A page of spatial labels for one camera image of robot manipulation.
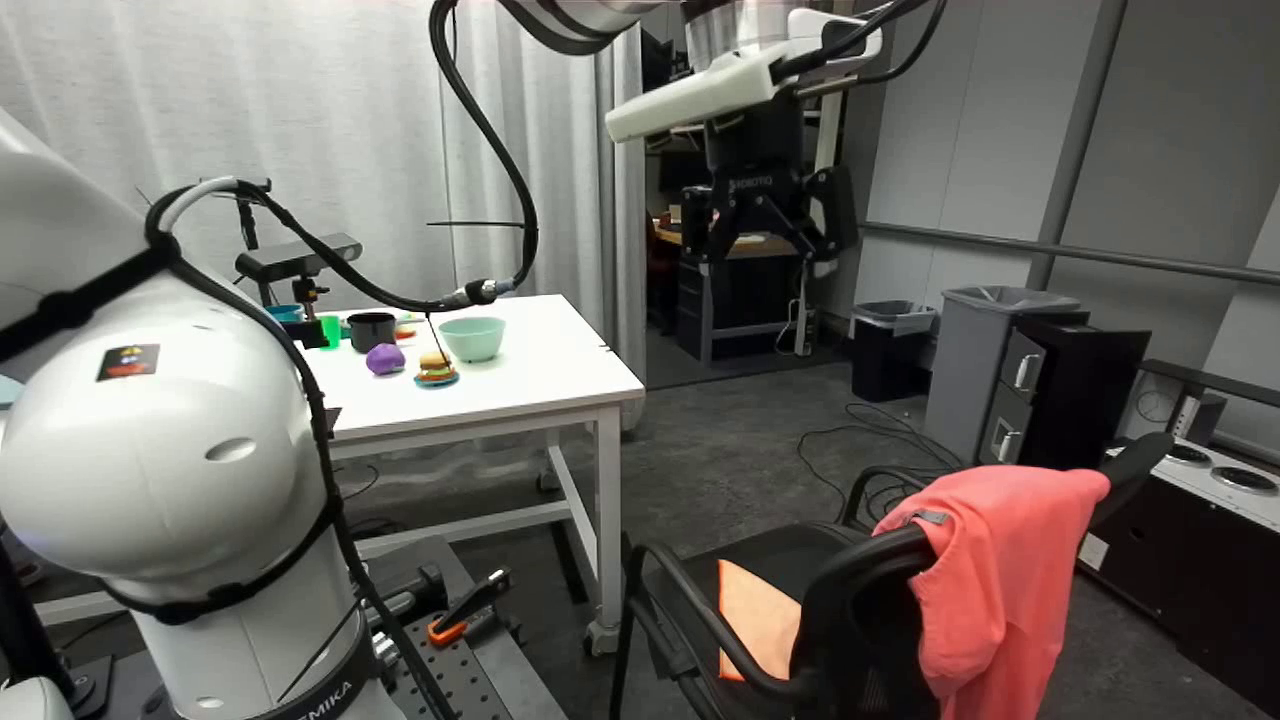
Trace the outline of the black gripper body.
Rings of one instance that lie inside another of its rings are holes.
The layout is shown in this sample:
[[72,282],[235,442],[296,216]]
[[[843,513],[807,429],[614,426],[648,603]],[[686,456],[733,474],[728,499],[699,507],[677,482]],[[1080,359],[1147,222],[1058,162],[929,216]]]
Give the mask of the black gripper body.
[[790,198],[804,182],[804,107],[790,97],[712,125],[712,189]]

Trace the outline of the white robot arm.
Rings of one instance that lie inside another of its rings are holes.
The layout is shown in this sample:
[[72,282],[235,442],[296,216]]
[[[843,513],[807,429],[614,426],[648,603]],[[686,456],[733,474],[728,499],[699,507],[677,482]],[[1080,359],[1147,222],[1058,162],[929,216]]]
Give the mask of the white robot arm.
[[186,263],[177,222],[208,198],[270,189],[212,176],[129,212],[28,129],[4,134],[10,235],[139,241],[4,328],[8,358],[51,354],[4,421],[4,520],[131,613],[186,720],[407,720],[387,677],[425,661],[355,558],[327,449],[420,431],[428,389],[310,365]]

